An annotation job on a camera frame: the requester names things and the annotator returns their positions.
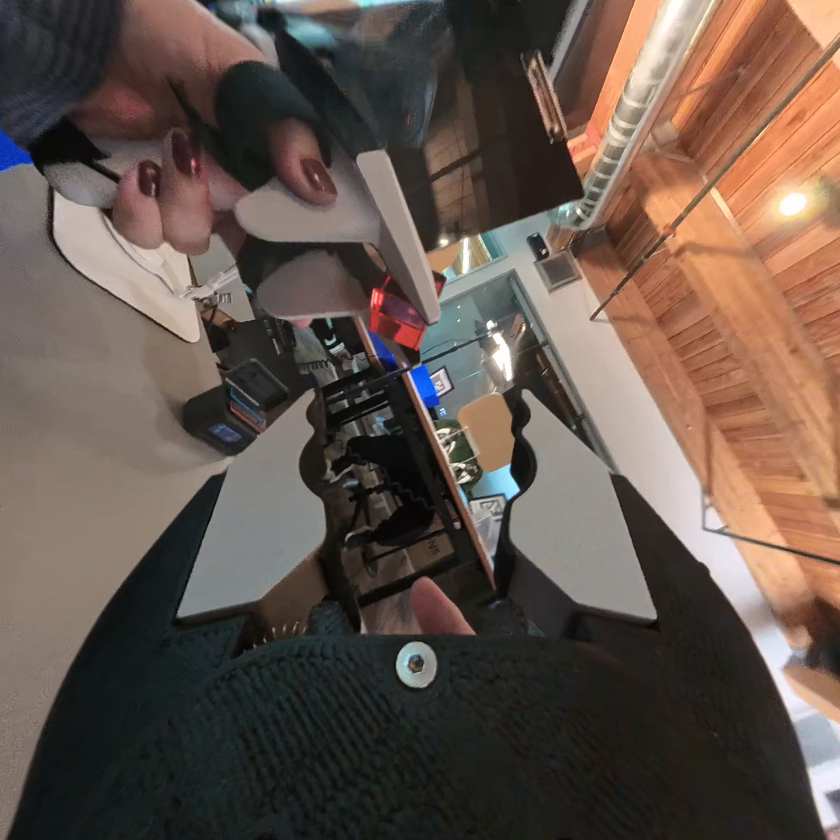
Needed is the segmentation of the brown top table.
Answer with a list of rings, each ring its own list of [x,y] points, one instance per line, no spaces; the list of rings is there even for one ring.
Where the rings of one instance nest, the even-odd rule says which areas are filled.
[[[433,418],[417,390],[412,371],[407,368],[385,371],[364,320],[354,317],[352,321],[371,368],[384,375],[387,402],[402,427],[413,460],[433,500],[434,509],[451,548],[448,554],[427,567],[359,595],[358,605],[370,606],[405,592],[424,576],[434,578],[464,567],[483,572],[489,587],[495,591],[497,587],[490,556],[459,489],[448,457],[438,440]]]

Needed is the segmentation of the green holder with white parts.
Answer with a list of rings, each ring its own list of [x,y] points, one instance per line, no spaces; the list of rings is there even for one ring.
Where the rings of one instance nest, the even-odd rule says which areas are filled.
[[[434,420],[435,433],[456,483],[466,495],[470,495],[483,476],[484,470],[478,464],[477,456],[466,436],[465,429],[456,420]]]

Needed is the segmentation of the silver ceiling duct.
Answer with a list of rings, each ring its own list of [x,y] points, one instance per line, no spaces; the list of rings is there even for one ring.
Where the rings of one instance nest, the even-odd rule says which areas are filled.
[[[558,207],[552,215],[554,224],[574,231],[595,226],[717,5],[715,1],[659,3],[584,180],[583,197]]]

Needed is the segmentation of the wall air vent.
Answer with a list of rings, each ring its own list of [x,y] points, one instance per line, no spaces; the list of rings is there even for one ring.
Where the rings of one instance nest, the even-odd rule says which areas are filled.
[[[549,294],[583,279],[579,262],[569,249],[536,260],[533,265]]]

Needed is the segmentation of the glass wall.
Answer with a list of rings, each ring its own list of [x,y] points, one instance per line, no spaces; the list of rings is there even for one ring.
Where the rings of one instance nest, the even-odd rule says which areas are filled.
[[[456,291],[441,304],[441,317],[425,333],[421,354],[448,340],[471,339],[476,322],[493,320],[511,347],[514,379],[504,382],[476,344],[430,364],[429,372],[445,366],[455,389],[440,398],[434,413],[456,420],[460,408],[484,395],[524,387],[588,447],[611,471],[613,457],[597,431],[571,376],[555,349],[515,272],[472,288]]]

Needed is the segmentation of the white screen stand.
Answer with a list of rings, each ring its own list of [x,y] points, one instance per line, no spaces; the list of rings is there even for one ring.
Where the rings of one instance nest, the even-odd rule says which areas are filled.
[[[219,306],[237,321],[254,317],[232,257],[217,238],[208,254],[191,260],[171,246],[136,248],[95,207],[50,191],[50,232],[59,253],[85,278],[174,334],[197,342],[200,311]]]

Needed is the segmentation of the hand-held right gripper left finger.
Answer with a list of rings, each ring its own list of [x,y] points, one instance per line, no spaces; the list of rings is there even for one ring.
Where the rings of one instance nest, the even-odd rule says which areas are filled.
[[[340,558],[340,490],[326,484],[325,405],[305,391],[223,475],[177,608],[186,626],[245,616],[259,632],[303,632],[336,602],[361,624]]]

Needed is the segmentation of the red clear plastic case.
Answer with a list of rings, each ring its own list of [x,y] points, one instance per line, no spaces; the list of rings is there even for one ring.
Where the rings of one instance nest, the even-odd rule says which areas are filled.
[[[370,330],[403,348],[420,351],[429,322],[389,275],[371,291]]]

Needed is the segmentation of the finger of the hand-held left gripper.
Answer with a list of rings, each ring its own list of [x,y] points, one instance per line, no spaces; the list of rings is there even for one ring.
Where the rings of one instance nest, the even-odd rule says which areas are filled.
[[[375,247],[414,309],[436,323],[433,273],[388,154],[334,150],[331,178],[338,194],[330,206],[304,202],[275,178],[237,202],[237,222],[270,243]]]
[[[361,317],[371,294],[353,278],[337,256],[305,253],[269,271],[256,289],[269,315],[289,322]]]

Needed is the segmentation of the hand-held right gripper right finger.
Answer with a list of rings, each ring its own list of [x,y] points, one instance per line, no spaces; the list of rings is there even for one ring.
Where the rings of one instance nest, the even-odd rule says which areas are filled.
[[[650,628],[657,611],[613,473],[527,388],[513,392],[511,475],[496,588],[537,632],[593,616]]]

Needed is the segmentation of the studio light on stand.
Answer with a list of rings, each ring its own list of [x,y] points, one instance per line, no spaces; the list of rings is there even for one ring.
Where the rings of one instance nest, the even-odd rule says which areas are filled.
[[[499,324],[493,320],[476,322],[475,335],[471,339],[450,339],[434,345],[428,353],[421,354],[421,362],[430,364],[474,344],[479,346],[503,382],[513,382],[511,347],[499,330]]]

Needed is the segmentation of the person's right hand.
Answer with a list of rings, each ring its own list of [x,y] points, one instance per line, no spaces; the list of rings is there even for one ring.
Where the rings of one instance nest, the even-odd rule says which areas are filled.
[[[476,635],[458,606],[428,577],[414,582],[411,589],[411,605],[423,635]]]

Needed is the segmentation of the tan rounded board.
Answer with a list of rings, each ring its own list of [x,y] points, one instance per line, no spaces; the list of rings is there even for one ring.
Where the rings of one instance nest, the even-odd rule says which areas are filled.
[[[490,473],[510,465],[515,437],[503,394],[493,392],[466,404],[459,409],[457,421],[482,470]]]

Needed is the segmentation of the black battery charging case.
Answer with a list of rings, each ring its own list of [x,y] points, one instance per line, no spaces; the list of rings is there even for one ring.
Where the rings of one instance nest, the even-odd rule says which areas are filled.
[[[244,452],[289,400],[288,389],[259,360],[248,359],[222,373],[222,382],[189,399],[182,426],[225,457]]]

